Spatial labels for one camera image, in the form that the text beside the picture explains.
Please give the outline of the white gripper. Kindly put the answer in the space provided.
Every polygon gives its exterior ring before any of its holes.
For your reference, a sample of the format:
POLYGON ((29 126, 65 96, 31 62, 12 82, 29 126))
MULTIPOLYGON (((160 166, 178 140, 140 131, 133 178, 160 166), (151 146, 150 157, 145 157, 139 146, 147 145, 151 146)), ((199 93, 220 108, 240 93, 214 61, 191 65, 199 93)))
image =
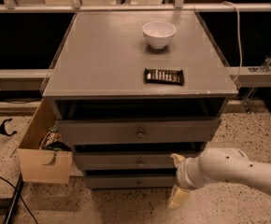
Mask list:
POLYGON ((175 210, 183 205, 189 198, 189 190, 200 189, 205 185, 204 177, 201 173, 197 158, 185 158, 177 153, 172 153, 174 166, 177 168, 176 177, 178 183, 172 188, 170 198, 167 203, 169 209, 175 210))

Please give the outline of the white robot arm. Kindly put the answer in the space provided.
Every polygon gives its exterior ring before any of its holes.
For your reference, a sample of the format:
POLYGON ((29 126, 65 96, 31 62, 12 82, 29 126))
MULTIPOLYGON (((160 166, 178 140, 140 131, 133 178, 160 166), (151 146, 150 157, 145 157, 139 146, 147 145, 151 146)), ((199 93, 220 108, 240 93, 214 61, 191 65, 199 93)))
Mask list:
POLYGON ((195 158, 172 153, 176 184, 168 201, 169 209, 178 209, 192 190, 213 183, 240 184, 271 196, 271 163, 251 161, 238 148, 207 148, 195 158))

